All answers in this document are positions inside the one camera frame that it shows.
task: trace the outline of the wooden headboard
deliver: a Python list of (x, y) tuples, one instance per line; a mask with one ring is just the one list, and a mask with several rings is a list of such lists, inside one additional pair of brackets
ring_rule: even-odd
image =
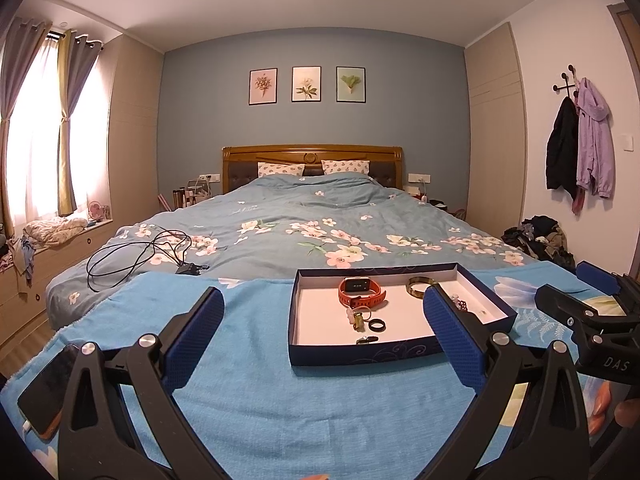
[(222, 192), (258, 178), (258, 162), (304, 164), (306, 176), (322, 175), (322, 160), (369, 160), (369, 176), (402, 189), (402, 148), (353, 144), (272, 144), (222, 149)]

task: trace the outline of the watch face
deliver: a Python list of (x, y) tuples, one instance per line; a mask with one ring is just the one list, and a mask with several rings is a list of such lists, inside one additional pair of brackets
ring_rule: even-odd
[(371, 287), (369, 278), (347, 278), (344, 280), (345, 292), (367, 292)]

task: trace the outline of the metal screw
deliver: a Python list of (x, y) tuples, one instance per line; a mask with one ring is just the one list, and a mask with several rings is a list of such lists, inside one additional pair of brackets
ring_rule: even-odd
[(142, 346), (142, 348), (149, 348), (156, 344), (156, 336), (153, 334), (145, 334), (138, 339), (138, 344)]
[(84, 355), (89, 355), (95, 352), (95, 344), (93, 343), (84, 343), (82, 345), (82, 353)]
[(564, 354), (567, 350), (566, 345), (562, 341), (554, 341), (553, 348), (559, 354)]
[(504, 332), (496, 332), (492, 337), (492, 340), (494, 343), (500, 346), (508, 345), (510, 341), (509, 336), (506, 335)]

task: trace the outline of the coat rack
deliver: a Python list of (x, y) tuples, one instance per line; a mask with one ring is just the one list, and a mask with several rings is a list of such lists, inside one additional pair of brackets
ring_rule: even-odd
[[(558, 86), (558, 85), (554, 85), (554, 92), (558, 93), (561, 90), (566, 90), (566, 96), (567, 97), (571, 97), (569, 95), (569, 88), (575, 88), (575, 68), (573, 65), (569, 65), (569, 72), (571, 72), (571, 74), (574, 76), (574, 84), (570, 85), (569, 84), (569, 76), (566, 74), (566, 72), (562, 72), (561, 76), (562, 79), (564, 79), (564, 82), (566, 83), (565, 86)], [(574, 91), (574, 97), (578, 97), (578, 91)]]

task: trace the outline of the smartphone screen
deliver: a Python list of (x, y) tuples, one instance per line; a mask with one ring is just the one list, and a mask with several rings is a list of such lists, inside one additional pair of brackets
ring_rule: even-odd
[(18, 397), (18, 408), (44, 439), (50, 439), (60, 423), (66, 386), (78, 351), (75, 345), (65, 346)]

